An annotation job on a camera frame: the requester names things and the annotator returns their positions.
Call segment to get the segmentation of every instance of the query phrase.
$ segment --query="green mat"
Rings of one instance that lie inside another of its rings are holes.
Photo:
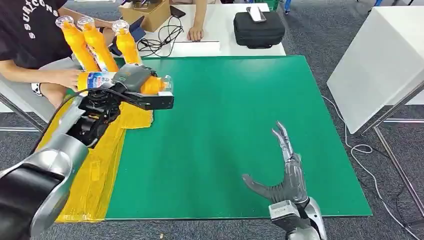
[[[324,216],[372,214],[303,56],[143,63],[172,76],[175,104],[155,111],[152,127],[127,131],[106,219],[269,217],[241,175],[282,180],[277,120]]]

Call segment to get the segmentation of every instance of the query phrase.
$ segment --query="transparent bottle cap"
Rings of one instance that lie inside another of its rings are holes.
[[[65,23],[68,23],[70,26],[74,25],[74,19],[71,16],[60,16],[56,19],[56,26],[63,29]]]
[[[166,75],[165,77],[162,77],[162,91],[161,92],[173,92],[174,90],[174,83],[172,80],[172,77],[169,75]]]
[[[124,20],[117,20],[112,24],[112,30],[116,34],[127,34],[129,32],[130,25]]]
[[[91,30],[95,28],[94,19],[89,16],[81,17],[78,22],[76,22],[76,25],[82,30]]]

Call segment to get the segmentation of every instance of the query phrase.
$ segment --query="orange juice bottle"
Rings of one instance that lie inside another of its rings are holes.
[[[83,33],[74,25],[71,16],[60,16],[56,19],[56,25],[62,29],[67,44],[81,64],[82,69],[89,72],[99,71],[96,61],[87,46]]]
[[[139,51],[136,42],[130,34],[130,25],[124,20],[117,20],[112,25],[112,30],[116,34],[116,45],[122,52],[123,59],[127,64],[141,64]]]
[[[105,44],[103,34],[94,25],[94,19],[89,16],[81,17],[76,23],[84,35],[85,41],[94,53],[94,57],[102,72],[117,72],[118,65]]]
[[[91,88],[100,88],[104,83],[111,83],[116,72],[82,72],[78,76],[78,91]],[[141,94],[155,95],[159,92],[172,92],[173,82],[169,75],[165,77],[150,76],[140,88]]]

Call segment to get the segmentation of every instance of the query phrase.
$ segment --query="robotic arm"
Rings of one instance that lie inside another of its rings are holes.
[[[309,197],[300,155],[294,153],[286,128],[277,121],[277,137],[284,159],[284,179],[275,186],[264,186],[243,174],[244,183],[267,198],[271,221],[284,229],[287,240],[327,240],[324,221],[317,202]]]
[[[20,240],[38,236],[59,216],[72,182],[89,153],[127,102],[144,110],[171,109],[169,91],[140,94],[156,72],[127,64],[111,83],[77,96],[62,117],[51,140],[20,163],[0,172],[0,238]]]

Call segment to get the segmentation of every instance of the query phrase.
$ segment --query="black case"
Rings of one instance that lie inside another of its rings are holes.
[[[269,49],[281,43],[285,28],[276,12],[263,12],[264,22],[254,22],[248,12],[238,12],[234,17],[235,41],[250,49]]]

